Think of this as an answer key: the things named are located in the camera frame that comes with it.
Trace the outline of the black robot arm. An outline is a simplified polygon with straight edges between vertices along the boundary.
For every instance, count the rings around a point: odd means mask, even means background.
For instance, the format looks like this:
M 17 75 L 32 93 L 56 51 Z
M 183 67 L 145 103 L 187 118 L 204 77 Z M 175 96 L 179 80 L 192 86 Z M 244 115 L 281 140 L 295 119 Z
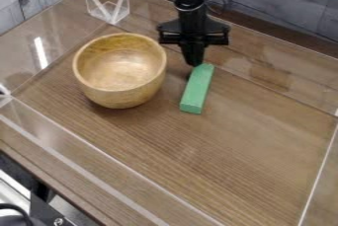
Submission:
M 184 62 L 195 67 L 203 63 L 208 45 L 227 45 L 229 26 L 207 16 L 205 0 L 173 0 L 177 18 L 157 25 L 159 42 L 176 44 Z

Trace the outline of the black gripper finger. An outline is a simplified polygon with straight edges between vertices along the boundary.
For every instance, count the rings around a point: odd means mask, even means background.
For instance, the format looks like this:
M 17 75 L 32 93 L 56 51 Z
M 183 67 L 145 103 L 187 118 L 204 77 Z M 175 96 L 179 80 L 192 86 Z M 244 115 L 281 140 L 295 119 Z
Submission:
M 181 51 L 181 55 L 183 55 L 183 58 L 184 58 L 184 62 L 185 62 L 189 66 L 192 66 L 189 45 L 185 44 L 185 43 L 180 43 L 180 44 L 179 44 L 179 48 L 180 48 L 180 51 Z
M 203 55 L 204 55 L 204 43 L 196 42 L 192 45 L 192 66 L 197 66 L 201 64 Z

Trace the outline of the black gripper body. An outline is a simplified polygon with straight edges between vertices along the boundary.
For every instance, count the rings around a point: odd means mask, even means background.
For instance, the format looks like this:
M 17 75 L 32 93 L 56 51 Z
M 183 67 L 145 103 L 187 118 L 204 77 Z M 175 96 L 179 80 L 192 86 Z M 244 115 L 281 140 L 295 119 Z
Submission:
M 185 41 L 200 41 L 204 45 L 229 43 L 229 26 L 208 17 L 204 4 L 195 9 L 176 11 L 177 18 L 157 25 L 160 43 L 181 44 Z

